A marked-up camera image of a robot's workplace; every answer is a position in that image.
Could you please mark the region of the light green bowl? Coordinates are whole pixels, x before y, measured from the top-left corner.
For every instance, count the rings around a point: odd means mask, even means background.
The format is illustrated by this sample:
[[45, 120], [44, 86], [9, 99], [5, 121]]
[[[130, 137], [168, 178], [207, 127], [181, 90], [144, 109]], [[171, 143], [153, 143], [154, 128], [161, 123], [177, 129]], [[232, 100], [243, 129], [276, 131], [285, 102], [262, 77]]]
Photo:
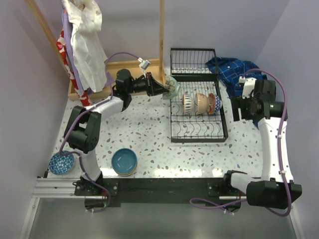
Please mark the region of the light green bowl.
[[176, 97], [179, 94], [180, 91], [180, 84], [177, 82], [177, 80], [167, 75], [165, 77], [165, 88], [168, 89], [168, 93], [162, 94], [163, 100], [171, 100], [172, 98]]

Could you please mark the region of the red blue patterned bowl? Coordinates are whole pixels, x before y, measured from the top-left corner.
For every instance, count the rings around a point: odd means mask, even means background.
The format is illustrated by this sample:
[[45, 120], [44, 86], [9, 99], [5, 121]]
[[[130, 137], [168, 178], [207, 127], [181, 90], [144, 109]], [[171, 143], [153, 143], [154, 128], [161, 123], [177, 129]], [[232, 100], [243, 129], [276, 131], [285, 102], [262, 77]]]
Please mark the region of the red blue patterned bowl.
[[208, 94], [208, 99], [209, 99], [209, 108], [207, 109], [207, 113], [209, 115], [217, 113], [222, 107], [222, 100], [220, 99], [218, 95], [213, 93]]

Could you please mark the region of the white black striped bowl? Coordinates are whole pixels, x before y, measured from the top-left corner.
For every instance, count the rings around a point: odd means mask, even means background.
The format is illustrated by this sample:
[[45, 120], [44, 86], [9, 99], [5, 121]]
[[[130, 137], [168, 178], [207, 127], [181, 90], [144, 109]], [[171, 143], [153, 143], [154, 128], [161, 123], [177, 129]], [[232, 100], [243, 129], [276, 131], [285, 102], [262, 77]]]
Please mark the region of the white black striped bowl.
[[189, 114], [193, 109], [193, 99], [190, 95], [182, 95], [183, 114]]

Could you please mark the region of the cream beige bowl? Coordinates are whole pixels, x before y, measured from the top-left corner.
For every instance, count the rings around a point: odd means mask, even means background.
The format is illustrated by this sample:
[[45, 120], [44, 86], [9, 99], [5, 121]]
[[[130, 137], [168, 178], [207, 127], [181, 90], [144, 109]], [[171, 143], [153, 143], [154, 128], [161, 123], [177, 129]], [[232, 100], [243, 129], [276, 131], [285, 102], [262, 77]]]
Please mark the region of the cream beige bowl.
[[195, 112], [197, 115], [201, 115], [207, 111], [209, 108], [209, 99], [206, 95], [202, 93], [197, 93], [195, 95]]

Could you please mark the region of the black wire dish rack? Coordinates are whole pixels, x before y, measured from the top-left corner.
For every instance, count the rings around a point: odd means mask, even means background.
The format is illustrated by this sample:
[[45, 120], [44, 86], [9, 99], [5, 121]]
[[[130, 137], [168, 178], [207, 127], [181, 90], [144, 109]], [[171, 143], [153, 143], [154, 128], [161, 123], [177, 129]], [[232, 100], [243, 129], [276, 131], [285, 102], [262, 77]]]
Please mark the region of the black wire dish rack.
[[228, 138], [224, 109], [212, 114], [186, 112], [183, 95], [221, 95], [219, 67], [214, 49], [178, 48], [170, 50], [170, 75], [180, 85], [178, 96], [170, 100], [170, 136], [174, 143], [222, 143]]

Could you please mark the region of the teal blue bowl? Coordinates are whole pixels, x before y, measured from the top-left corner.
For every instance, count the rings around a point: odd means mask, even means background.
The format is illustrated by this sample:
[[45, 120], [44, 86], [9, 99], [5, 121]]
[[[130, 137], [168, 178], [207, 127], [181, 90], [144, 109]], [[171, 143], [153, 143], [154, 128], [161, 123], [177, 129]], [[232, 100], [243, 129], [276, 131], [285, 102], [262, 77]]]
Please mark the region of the teal blue bowl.
[[130, 172], [137, 167], [138, 159], [136, 154], [129, 148], [122, 148], [117, 150], [111, 159], [111, 166], [114, 171], [122, 173]]

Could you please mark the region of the yellow rimmed bowl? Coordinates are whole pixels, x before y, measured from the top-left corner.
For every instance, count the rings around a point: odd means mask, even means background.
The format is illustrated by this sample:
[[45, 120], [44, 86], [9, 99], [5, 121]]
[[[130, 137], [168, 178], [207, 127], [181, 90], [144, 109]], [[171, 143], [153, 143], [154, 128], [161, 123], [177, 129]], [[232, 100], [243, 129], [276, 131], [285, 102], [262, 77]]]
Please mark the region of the yellow rimmed bowl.
[[130, 176], [130, 175], [132, 175], [132, 174], [134, 174], [134, 172], [136, 171], [136, 168], [137, 167], [135, 167], [134, 169], [132, 169], [130, 172], [127, 172], [127, 173], [122, 173], [122, 172], [120, 172], [120, 171], [115, 171], [118, 175], [120, 175], [120, 176], [123, 176], [123, 177], [126, 177], [126, 176]]

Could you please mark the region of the blue triangle patterned bowl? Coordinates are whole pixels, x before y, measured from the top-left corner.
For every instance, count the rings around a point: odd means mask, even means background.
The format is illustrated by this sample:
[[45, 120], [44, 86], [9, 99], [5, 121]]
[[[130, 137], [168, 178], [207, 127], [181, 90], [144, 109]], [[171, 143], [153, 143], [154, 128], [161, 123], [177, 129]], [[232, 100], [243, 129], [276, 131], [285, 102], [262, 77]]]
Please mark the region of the blue triangle patterned bowl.
[[68, 151], [62, 151], [61, 155], [57, 152], [51, 157], [48, 169], [54, 175], [64, 175], [73, 169], [74, 164], [73, 154], [69, 154]]

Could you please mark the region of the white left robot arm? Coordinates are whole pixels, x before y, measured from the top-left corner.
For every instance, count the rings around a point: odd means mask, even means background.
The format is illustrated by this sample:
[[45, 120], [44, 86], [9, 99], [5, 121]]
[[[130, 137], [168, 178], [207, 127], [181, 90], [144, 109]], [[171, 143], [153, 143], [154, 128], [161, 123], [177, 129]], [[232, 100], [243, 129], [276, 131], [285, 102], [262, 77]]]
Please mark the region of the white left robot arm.
[[99, 195], [103, 191], [102, 171], [95, 153], [102, 120], [126, 110], [132, 94], [145, 92], [149, 97], [171, 94], [170, 87], [174, 87], [174, 83], [170, 83], [168, 78], [162, 84], [147, 72], [135, 79], [128, 69], [121, 69], [116, 74], [115, 86], [109, 97], [86, 108], [73, 108], [59, 154], [78, 155], [81, 178], [87, 181], [85, 188], [91, 195]]

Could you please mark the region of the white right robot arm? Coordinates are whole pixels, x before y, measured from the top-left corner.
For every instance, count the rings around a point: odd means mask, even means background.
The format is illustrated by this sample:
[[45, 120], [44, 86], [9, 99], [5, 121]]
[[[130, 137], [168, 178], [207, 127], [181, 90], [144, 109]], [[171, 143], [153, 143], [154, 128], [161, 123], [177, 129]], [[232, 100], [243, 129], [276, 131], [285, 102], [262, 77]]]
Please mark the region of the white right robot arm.
[[294, 182], [286, 145], [287, 104], [276, 101], [276, 83], [270, 80], [239, 78], [243, 91], [231, 98], [234, 121], [257, 122], [261, 135], [263, 168], [259, 179], [247, 173], [229, 170], [224, 174], [222, 190], [232, 196], [240, 191], [250, 206], [289, 209], [302, 194]]

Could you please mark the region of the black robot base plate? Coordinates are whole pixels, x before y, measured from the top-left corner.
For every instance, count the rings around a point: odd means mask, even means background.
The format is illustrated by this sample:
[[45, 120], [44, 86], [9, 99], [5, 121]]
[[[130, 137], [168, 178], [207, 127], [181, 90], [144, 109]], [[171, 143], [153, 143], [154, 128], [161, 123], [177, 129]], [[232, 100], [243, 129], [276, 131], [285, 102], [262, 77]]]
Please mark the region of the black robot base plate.
[[228, 203], [245, 194], [222, 188], [222, 178], [103, 178], [97, 184], [80, 178], [72, 183], [75, 196], [84, 196], [86, 209], [121, 204], [187, 204], [192, 198]]

